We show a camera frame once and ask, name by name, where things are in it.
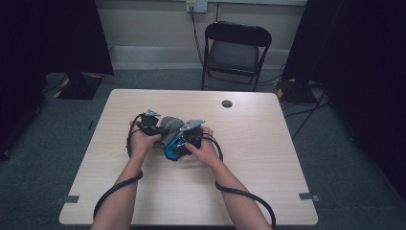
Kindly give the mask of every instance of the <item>chair seat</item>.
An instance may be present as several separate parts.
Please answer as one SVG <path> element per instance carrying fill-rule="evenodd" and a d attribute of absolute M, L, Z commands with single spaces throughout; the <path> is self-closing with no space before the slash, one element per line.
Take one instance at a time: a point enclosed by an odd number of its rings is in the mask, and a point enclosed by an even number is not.
<path fill-rule="evenodd" d="M 255 73 L 259 70 L 258 60 L 257 46 L 214 41 L 208 66 Z"/>

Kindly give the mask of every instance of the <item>hand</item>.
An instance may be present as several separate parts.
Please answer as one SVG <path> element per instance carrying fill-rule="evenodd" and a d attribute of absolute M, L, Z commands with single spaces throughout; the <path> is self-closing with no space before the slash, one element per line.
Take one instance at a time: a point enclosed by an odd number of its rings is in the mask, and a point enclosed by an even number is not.
<path fill-rule="evenodd" d="M 203 128 L 203 133 L 207 133 L 210 135 L 209 136 L 209 135 L 204 134 L 203 136 L 206 136 L 209 138 L 211 136 L 213 136 L 213 131 L 209 127 L 203 126 L 202 128 Z M 190 143 L 186 143 L 185 147 L 186 147 L 186 149 L 191 151 L 193 153 L 193 155 L 195 155 L 199 161 L 208 165 L 209 167 L 212 167 L 214 165 L 214 163 L 216 163 L 218 161 L 221 162 L 221 160 L 217 156 L 217 152 L 215 151 L 213 143 L 209 140 L 202 139 L 200 149 L 197 149 L 194 145 L 192 145 Z"/>
<path fill-rule="evenodd" d="M 147 154 L 149 150 L 152 148 L 153 144 L 159 140 L 161 140 L 161 134 L 148 136 L 143 133 L 138 125 L 141 122 L 137 121 L 132 131 L 134 132 L 131 136 L 131 156 L 136 154 Z"/>

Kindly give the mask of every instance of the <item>black folding chair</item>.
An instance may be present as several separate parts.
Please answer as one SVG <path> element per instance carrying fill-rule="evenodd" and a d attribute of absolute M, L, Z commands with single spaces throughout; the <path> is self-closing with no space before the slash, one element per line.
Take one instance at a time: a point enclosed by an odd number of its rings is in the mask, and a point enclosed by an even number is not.
<path fill-rule="evenodd" d="M 209 40 L 213 41 L 209 49 Z M 222 72 L 255 79 L 253 92 L 257 90 L 260 71 L 272 36 L 259 26 L 249 26 L 219 21 L 209 25 L 205 31 L 206 46 L 201 90 L 204 90 L 206 71 Z M 259 57 L 259 47 L 264 50 Z"/>

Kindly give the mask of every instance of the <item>forearm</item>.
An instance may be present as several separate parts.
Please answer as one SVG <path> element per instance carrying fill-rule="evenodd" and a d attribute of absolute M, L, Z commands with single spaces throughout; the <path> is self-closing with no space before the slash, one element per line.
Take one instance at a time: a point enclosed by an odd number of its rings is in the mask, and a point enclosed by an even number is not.
<path fill-rule="evenodd" d="M 211 165 L 211 169 L 221 186 L 248 192 L 223 162 L 215 162 Z M 272 229 L 255 200 L 243 195 L 225 192 L 221 194 L 236 229 Z"/>
<path fill-rule="evenodd" d="M 138 175 L 145 156 L 133 152 L 115 184 Z M 134 213 L 137 185 L 138 181 L 135 181 L 111 194 L 101 205 L 92 229 L 128 229 Z"/>

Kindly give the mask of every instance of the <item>person's left hand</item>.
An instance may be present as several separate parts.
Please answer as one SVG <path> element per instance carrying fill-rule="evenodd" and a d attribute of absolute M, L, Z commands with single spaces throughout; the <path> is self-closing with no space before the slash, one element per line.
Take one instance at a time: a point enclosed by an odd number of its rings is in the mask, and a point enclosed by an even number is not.
<path fill-rule="evenodd" d="M 147 154 L 152 148 L 153 144 L 161 140 L 161 134 L 148 136 L 143 133 L 138 125 L 141 122 L 137 121 L 132 131 L 137 130 L 131 136 L 131 156 L 136 154 Z"/>

